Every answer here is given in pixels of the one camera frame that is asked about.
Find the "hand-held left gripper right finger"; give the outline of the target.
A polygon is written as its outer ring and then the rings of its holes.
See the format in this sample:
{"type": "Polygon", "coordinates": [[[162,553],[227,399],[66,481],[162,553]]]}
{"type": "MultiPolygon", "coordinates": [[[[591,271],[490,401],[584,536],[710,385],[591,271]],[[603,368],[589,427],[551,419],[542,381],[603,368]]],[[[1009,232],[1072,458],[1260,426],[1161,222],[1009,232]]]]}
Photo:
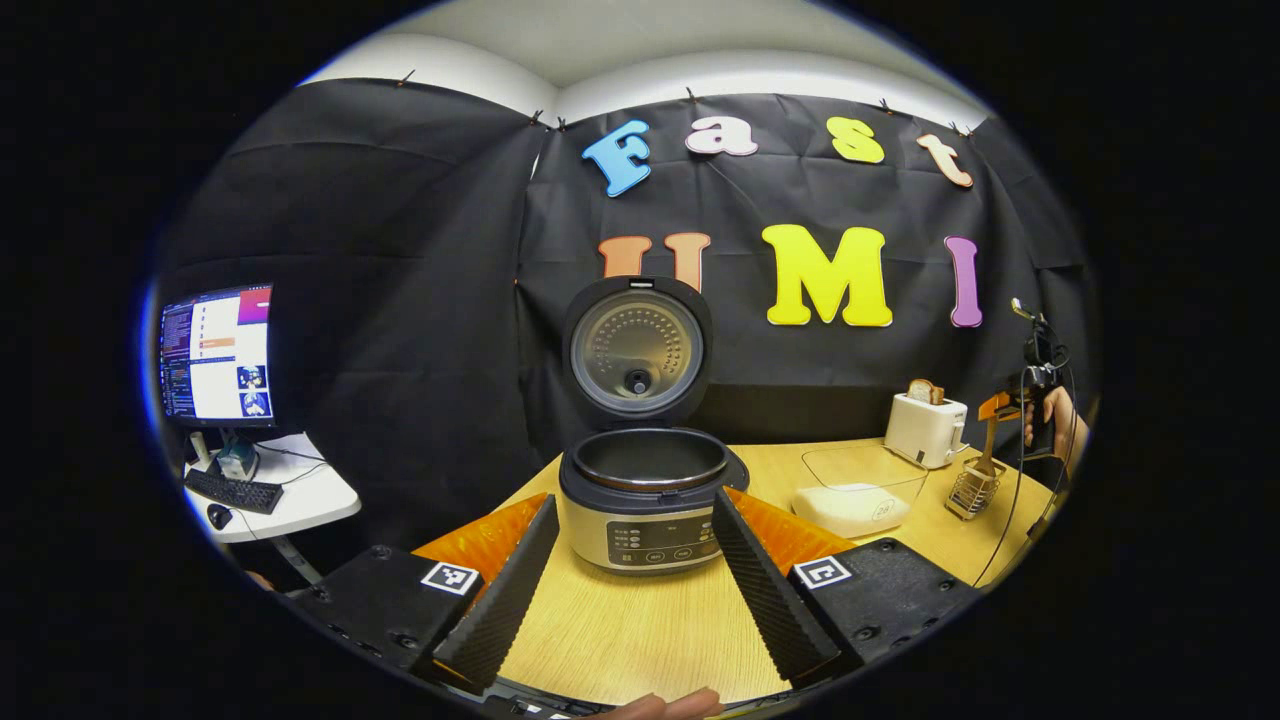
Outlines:
{"type": "Polygon", "coordinates": [[[781,679],[796,691],[896,655],[980,592],[887,537],[852,544],[731,487],[712,527],[781,679]]]}

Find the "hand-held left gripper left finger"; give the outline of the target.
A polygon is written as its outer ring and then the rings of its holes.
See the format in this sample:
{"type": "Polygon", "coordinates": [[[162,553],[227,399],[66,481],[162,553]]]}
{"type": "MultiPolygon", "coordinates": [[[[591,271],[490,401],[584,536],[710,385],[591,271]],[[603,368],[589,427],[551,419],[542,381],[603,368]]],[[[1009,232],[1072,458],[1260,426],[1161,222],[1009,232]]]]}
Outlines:
{"type": "Polygon", "coordinates": [[[497,679],[559,534],[530,496],[415,552],[374,546],[291,601],[312,626],[425,682],[481,693],[497,679]]]}

